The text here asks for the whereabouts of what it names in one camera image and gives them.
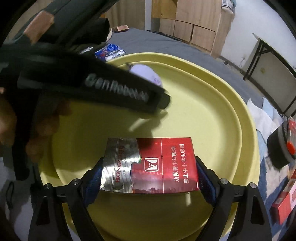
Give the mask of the person's left hand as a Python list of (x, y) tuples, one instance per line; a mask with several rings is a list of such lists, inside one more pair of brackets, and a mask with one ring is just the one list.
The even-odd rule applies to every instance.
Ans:
[(20, 137), (27, 156), (39, 161), (48, 139), (58, 131), (60, 116), (71, 113), (68, 99), (36, 93), (13, 95), (1, 87), (1, 157)]

